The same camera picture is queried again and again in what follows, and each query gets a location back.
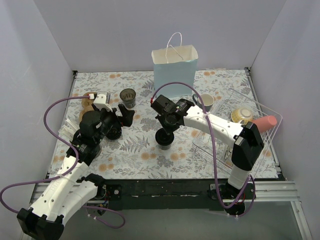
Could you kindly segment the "dark takeout coffee cup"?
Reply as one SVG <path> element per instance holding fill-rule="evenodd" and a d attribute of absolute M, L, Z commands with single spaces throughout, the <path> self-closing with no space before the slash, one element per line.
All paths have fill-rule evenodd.
<path fill-rule="evenodd" d="M 158 142 L 158 147 L 161 149 L 161 150 L 168 150 L 171 148 L 171 142 Z"/>

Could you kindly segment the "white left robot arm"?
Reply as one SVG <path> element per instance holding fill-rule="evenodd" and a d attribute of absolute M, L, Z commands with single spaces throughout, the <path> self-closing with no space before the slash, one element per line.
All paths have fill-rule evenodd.
<path fill-rule="evenodd" d="M 100 154 L 100 143 L 104 137 L 117 139 L 122 127 L 133 123 L 134 110 L 119 104 L 116 109 L 104 108 L 86 112 L 73 135 L 60 170 L 42 195 L 29 207 L 22 208 L 17 219 L 22 231 L 36 240 L 58 240 L 69 219 L 90 199 L 101 200 L 106 196 L 103 178 L 86 178 L 72 191 L 78 178 L 89 168 Z"/>

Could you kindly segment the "black plastic cup lid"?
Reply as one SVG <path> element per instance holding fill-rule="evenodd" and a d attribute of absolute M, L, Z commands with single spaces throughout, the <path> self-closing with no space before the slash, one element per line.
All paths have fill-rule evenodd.
<path fill-rule="evenodd" d="M 164 131 L 163 128 L 159 129 L 156 133 L 155 133 L 155 140 L 157 143 L 159 142 L 164 142 L 164 143 L 172 143 L 174 141 L 174 134 L 166 134 L 166 132 Z"/>

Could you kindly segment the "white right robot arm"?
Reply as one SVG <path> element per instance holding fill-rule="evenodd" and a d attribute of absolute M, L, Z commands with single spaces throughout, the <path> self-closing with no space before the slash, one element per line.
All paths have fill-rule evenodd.
<path fill-rule="evenodd" d="M 265 146 L 256 124 L 248 122 L 243 125 L 203 113 L 199 106 L 183 98 L 175 103 L 160 95 L 151 101 L 150 106 L 157 112 L 156 119 L 166 134 L 185 126 L 210 134 L 212 140 L 217 138 L 231 147 L 233 166 L 226 192 L 232 199 L 243 195 L 244 184 Z"/>

